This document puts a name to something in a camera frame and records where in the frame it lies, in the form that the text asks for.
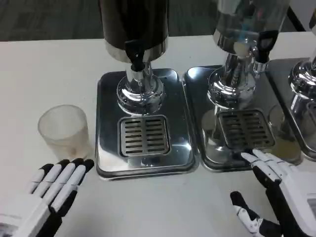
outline clear plastic cup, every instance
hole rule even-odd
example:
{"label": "clear plastic cup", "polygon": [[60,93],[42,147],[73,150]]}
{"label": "clear plastic cup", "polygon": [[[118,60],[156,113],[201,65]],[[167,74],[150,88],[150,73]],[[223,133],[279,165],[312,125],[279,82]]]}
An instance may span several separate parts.
{"label": "clear plastic cup", "polygon": [[77,106],[60,105],[46,111],[38,130],[58,159],[86,158],[92,151],[87,118]]}

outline robotic hand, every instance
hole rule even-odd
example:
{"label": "robotic hand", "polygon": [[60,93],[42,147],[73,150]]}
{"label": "robotic hand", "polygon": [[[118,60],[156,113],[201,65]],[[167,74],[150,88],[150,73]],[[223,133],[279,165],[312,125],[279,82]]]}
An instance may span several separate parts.
{"label": "robotic hand", "polygon": [[237,216],[254,237],[316,237],[316,173],[301,172],[272,154],[242,153],[250,162],[279,224],[261,218],[242,195],[231,193]]}
{"label": "robotic hand", "polygon": [[78,158],[40,168],[24,193],[0,203],[0,237],[54,236],[93,166],[92,160]]}

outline metal grate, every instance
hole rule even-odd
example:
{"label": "metal grate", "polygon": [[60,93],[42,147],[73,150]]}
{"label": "metal grate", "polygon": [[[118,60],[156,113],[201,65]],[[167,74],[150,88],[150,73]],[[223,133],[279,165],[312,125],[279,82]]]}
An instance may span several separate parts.
{"label": "metal grate", "polygon": [[120,152],[125,157],[168,153],[165,117],[123,118],[120,121]]}
{"label": "metal grate", "polygon": [[262,112],[259,110],[223,111],[218,120],[228,148],[246,150],[275,144]]}

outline black tap handle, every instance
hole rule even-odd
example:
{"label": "black tap handle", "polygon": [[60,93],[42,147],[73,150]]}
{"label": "black tap handle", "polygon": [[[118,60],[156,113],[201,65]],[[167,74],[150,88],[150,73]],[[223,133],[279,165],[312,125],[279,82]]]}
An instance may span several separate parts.
{"label": "black tap handle", "polygon": [[125,42],[125,52],[132,63],[132,70],[139,72],[145,68],[143,63],[145,49],[144,44],[139,39]]}
{"label": "black tap handle", "polygon": [[278,31],[263,31],[259,33],[257,47],[254,51],[255,60],[259,63],[269,61],[269,53],[273,49],[278,37]]}

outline white table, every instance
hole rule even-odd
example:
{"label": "white table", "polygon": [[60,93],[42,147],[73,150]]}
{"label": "white table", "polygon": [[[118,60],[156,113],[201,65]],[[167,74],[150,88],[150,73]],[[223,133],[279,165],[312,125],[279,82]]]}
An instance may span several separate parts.
{"label": "white table", "polygon": [[[312,33],[281,33],[271,59],[308,57],[315,42]],[[182,75],[193,66],[222,64],[224,58],[211,36],[177,37],[169,39],[153,67]],[[41,165],[57,161],[37,132],[47,109],[81,107],[94,143],[97,82],[102,74],[123,69],[102,39],[0,43],[0,198],[23,189]],[[300,169],[315,170],[316,163],[306,160]],[[106,182],[93,170],[56,236],[250,236],[231,207],[233,190],[275,220],[251,171],[211,173],[200,166],[185,175]]]}

